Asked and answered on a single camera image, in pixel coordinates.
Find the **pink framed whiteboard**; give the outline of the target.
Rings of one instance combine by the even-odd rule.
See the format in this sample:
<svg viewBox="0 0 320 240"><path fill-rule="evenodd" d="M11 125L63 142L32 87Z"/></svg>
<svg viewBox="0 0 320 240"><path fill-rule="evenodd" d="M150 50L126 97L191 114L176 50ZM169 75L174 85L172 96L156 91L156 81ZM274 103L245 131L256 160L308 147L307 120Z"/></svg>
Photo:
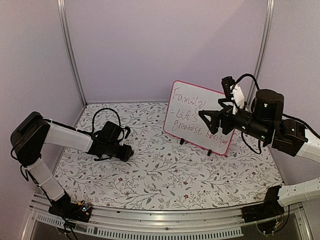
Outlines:
<svg viewBox="0 0 320 240"><path fill-rule="evenodd" d="M180 80L174 81L164 120L164 132L206 151L225 156L234 131L224 135L219 129L212 134L199 116L201 110L221 110L218 99L223 97L222 92Z"/></svg>

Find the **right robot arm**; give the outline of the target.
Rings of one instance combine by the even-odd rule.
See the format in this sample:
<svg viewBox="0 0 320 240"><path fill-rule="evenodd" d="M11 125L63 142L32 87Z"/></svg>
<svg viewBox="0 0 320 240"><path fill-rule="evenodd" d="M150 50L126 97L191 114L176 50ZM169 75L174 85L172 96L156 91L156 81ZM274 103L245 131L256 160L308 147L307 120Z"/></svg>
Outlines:
<svg viewBox="0 0 320 240"><path fill-rule="evenodd" d="M258 146L271 145L273 149L292 157L302 157L320 161L320 136L312 128L293 116L283 113L284 96L270 89L256 92L251 111L228 103L230 99L221 98L221 110L200 110L200 118L214 135L222 129L224 135L239 130L258 140Z"/></svg>

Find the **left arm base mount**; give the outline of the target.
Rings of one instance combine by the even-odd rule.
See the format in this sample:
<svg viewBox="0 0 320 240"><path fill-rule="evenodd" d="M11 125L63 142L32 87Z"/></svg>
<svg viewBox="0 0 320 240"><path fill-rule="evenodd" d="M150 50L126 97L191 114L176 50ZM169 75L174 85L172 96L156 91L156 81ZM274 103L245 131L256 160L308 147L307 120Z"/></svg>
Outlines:
<svg viewBox="0 0 320 240"><path fill-rule="evenodd" d="M63 219L75 220L88 223L92 214L93 205L91 203L53 201L48 212Z"/></svg>

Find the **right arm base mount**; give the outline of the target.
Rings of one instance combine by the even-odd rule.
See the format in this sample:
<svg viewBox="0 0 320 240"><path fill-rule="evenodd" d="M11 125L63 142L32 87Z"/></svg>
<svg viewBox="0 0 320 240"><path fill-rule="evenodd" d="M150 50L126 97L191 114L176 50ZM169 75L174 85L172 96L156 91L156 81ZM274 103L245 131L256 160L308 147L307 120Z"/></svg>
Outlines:
<svg viewBox="0 0 320 240"><path fill-rule="evenodd" d="M263 202L241 208L241 217L245 223L273 218L285 213L284 207L275 202Z"/></svg>

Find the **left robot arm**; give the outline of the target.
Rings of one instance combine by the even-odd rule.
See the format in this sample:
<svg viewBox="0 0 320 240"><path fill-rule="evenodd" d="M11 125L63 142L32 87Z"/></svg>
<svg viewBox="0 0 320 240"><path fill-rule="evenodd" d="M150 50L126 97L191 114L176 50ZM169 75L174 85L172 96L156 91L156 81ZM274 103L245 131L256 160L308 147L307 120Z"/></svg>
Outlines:
<svg viewBox="0 0 320 240"><path fill-rule="evenodd" d="M39 112L31 112L10 134L11 157L18 161L63 216L74 213L74 205L68 193L53 175L49 163L49 149L61 152L72 149L94 156L96 161L116 158L126 162L134 154L133 148L124 143L131 133L129 127L107 121L102 129L82 130L44 118Z"/></svg>

